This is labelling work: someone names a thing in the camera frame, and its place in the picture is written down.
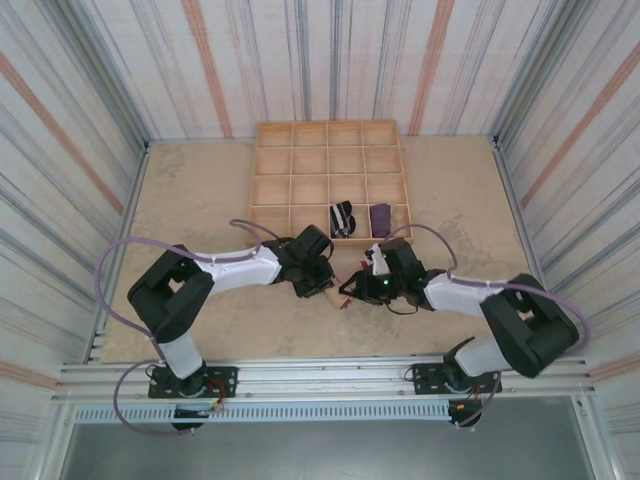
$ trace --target small white object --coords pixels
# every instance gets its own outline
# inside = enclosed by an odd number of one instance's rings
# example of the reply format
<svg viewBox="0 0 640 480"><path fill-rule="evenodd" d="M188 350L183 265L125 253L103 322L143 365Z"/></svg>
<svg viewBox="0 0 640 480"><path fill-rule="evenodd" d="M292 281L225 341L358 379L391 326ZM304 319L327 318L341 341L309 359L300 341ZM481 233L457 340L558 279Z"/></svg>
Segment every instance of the small white object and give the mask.
<svg viewBox="0 0 640 480"><path fill-rule="evenodd" d="M385 260L384 254L380 250L380 245L378 243L374 243L371 247L371 261L373 262L374 275L387 275L390 273L389 265L387 265L387 261Z"/></svg>

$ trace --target enclosure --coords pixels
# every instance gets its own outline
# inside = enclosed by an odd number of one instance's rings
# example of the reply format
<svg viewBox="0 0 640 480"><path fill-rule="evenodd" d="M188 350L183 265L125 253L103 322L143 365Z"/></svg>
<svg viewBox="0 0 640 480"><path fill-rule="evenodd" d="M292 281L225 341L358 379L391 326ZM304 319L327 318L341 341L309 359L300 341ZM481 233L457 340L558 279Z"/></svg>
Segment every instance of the enclosure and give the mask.
<svg viewBox="0 0 640 480"><path fill-rule="evenodd" d="M588 344L537 378L505 372L475 431L450 431L416 422L417 410L397 413L426 405L402 376L490 335L486 322L357 302L340 310L285 283L235 289L205 303L193 336L209 363L239 368L229 412L256 421L150 440L139 456L182 452L198 478L218 463L231 478L375 478L362 460L373 454L379 478L392 468L424 478L423 446L431 473L453 478L513 478L519 466L531 478L635 478L639 10L636 0L3 3L0 476L186 471L100 463L139 441L108 425L112 396L123 370L155 358L144 335L97 303L94 270L109 244L133 235L192 252L242 250L248 238L233 217L282 236L309 223L329 233L331 206L349 200L356 228L335 239L336 272L364 260L376 242L369 209L388 203L392 227L444 235L461 275L530 272L577 305ZM399 235L425 267L450 265L427 232ZM121 248L99 278L134 322L127 291L160 254ZM171 402L150 402L147 388L134 371L121 405L142 423L168 423ZM256 412L274 405L286 415L269 425ZM338 411L348 422L296 410L310 405L347 408ZM296 439L318 442L335 464L311 461ZM88 443L95 457L84 457ZM447 445L461 456L448 457ZM206 448L226 453L202 464L187 453ZM484 453L471 455L482 448L509 459L494 470ZM536 470L545 456L554 460Z"/></svg>

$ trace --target black and white item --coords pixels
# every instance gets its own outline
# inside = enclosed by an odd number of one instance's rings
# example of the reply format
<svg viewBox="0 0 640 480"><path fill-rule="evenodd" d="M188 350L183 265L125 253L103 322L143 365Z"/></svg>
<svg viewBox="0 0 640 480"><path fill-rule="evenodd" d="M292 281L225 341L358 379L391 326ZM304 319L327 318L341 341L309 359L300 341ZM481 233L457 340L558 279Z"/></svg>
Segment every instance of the black and white item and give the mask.
<svg viewBox="0 0 640 480"><path fill-rule="evenodd" d="M356 219L351 216L351 202L336 203L331 206L331 238L349 238L356 231Z"/></svg>

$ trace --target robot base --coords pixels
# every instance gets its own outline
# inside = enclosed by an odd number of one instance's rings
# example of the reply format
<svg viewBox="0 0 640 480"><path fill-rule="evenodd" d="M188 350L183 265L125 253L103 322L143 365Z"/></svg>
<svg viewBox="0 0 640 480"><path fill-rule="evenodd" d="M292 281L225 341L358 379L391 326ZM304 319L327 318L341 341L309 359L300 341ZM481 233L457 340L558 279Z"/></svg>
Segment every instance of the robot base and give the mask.
<svg viewBox="0 0 640 480"><path fill-rule="evenodd" d="M479 388L478 394L491 393L496 382L493 373L488 372L479 377L468 378L467 385L451 385L445 375L443 363L416 363L411 365L411 373L411 379L407 380L413 382L416 395L463 395L475 393L474 388ZM501 391L502 384L498 385L496 393Z"/></svg>
<svg viewBox="0 0 640 480"><path fill-rule="evenodd" d="M219 394L210 387L220 388L224 384L224 398L236 396L238 385L237 367L203 366L197 375L186 380L176 378L168 367L154 367L149 382L149 398L219 398Z"/></svg>

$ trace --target purple cloth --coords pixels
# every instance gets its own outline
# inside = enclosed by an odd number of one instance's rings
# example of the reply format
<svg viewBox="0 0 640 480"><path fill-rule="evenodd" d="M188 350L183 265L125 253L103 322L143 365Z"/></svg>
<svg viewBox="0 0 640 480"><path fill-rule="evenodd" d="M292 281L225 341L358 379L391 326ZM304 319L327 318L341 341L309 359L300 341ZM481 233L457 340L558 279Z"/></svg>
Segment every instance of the purple cloth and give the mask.
<svg viewBox="0 0 640 480"><path fill-rule="evenodd" d="M391 205L379 203L369 209L373 238L385 238L391 233Z"/></svg>

